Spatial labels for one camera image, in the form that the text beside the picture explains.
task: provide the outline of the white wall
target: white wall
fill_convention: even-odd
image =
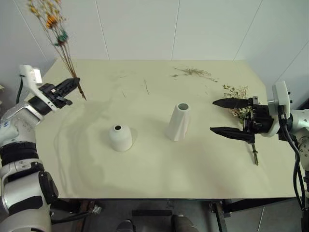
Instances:
[[[45,72],[56,57],[26,3],[0,1],[6,106],[19,64]],[[268,94],[286,80],[293,107],[309,98],[308,0],[62,0],[62,8],[75,58],[245,59]]]

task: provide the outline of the vase opening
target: vase opening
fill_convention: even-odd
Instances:
[[[188,104],[186,104],[186,103],[180,103],[180,104],[178,105],[178,108],[179,108],[180,110],[187,110],[187,109],[189,108],[189,106],[188,106]]]

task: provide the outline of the beige table surface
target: beige table surface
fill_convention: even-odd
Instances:
[[[49,113],[37,126],[37,149],[61,198],[268,198],[294,196],[294,154],[278,137],[256,136],[260,165],[243,141],[219,136],[210,127],[240,126],[226,109],[212,105],[223,84],[248,86],[267,103],[260,79],[243,61],[75,60],[87,96],[67,97],[73,105]],[[208,71],[203,77],[178,76],[177,68]],[[44,82],[69,77],[57,61]],[[185,140],[164,135],[174,106],[191,106]],[[119,153],[109,146],[108,129],[128,124],[134,145]]]

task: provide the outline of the robotic arm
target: robotic arm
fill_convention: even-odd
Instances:
[[[293,172],[293,185],[297,200],[303,211],[301,220],[302,231],[309,231],[309,109],[291,110],[290,98],[285,82],[277,82],[273,86],[274,100],[268,105],[259,105],[257,97],[249,99],[220,99],[213,104],[223,108],[241,109],[250,107],[251,110],[243,120],[242,129],[230,127],[210,128],[216,134],[230,139],[243,140],[250,144],[255,143],[255,134],[272,137],[278,134],[279,139],[287,141],[295,152],[295,166]],[[299,163],[304,170],[304,189]],[[302,200],[298,195],[297,176],[302,189]]]
[[[42,85],[39,70],[21,65],[20,72],[34,97],[8,110],[0,121],[1,203],[9,214],[0,231],[50,232],[49,209],[58,191],[37,154],[34,128],[44,115],[72,104],[64,97],[76,89],[80,79]]]

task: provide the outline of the tall white vase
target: tall white vase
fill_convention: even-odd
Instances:
[[[179,103],[175,106],[173,115],[166,129],[167,137],[172,141],[179,141],[185,138],[190,120],[190,107],[186,103]]]
[[[115,151],[127,151],[132,147],[132,134],[129,126],[117,124],[110,128],[109,138]]]

